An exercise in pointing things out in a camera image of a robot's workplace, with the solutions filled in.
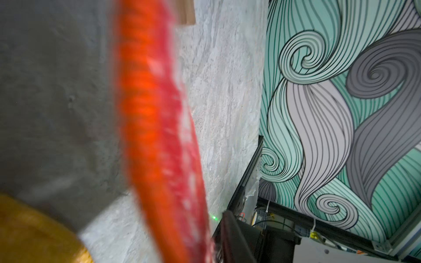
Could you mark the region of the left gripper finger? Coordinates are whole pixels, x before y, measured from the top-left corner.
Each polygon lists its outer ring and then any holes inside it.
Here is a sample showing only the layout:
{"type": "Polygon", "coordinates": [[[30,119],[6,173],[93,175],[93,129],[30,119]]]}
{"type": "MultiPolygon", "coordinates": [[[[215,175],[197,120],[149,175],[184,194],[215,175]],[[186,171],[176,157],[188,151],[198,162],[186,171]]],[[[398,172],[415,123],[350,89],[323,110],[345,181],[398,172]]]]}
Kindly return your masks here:
{"type": "Polygon", "coordinates": [[[221,220],[221,248],[224,263],[255,263],[256,260],[237,224],[233,213],[223,213],[221,220]]]}

